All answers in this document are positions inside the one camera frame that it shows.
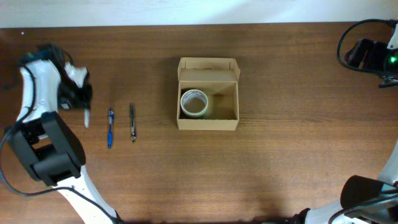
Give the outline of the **black and white marker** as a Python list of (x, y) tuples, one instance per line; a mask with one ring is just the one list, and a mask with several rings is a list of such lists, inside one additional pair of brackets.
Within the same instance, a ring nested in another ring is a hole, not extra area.
[(90, 125), (90, 109), (84, 110), (84, 125), (85, 128), (89, 128)]

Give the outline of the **white masking tape roll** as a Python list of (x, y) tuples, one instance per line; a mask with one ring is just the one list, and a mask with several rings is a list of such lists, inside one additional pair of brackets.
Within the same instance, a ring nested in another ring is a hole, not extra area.
[(190, 118), (199, 118), (206, 114), (209, 100), (207, 95), (197, 89), (186, 91), (180, 99), (180, 107), (185, 115)]

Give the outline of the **green tape roll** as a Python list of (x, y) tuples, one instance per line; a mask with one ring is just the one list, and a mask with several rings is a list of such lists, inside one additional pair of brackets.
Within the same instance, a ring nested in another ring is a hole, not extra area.
[(210, 119), (211, 114), (212, 114), (212, 111), (210, 109), (207, 109), (206, 112), (200, 116), (200, 119)]

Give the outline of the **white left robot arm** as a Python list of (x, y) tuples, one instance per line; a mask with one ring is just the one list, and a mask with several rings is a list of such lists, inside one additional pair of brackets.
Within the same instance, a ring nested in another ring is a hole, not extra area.
[(92, 86), (89, 71), (77, 67), (66, 50), (53, 44), (37, 47), (19, 61), (23, 79), (22, 105), (16, 122), (6, 128), (1, 145), (8, 144), (30, 178), (47, 189), (22, 192), (1, 175), (16, 195), (36, 197), (61, 193), (85, 223), (122, 223), (100, 195), (86, 169), (86, 155), (59, 110), (82, 110), (89, 126)]

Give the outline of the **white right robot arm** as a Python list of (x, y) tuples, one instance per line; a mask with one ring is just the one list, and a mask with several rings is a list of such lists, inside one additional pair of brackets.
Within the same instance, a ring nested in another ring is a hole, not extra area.
[[(397, 20), (365, 19), (353, 24), (345, 34), (366, 23), (381, 23), (392, 29), (388, 43), (359, 39), (345, 55), (341, 46), (342, 35), (337, 46), (337, 61), (355, 72), (376, 75), (382, 79), (379, 88), (397, 86)], [(382, 171), (376, 179), (353, 175), (343, 186), (338, 200), (322, 208), (306, 208), (284, 223), (397, 223), (397, 149), (393, 149)]]

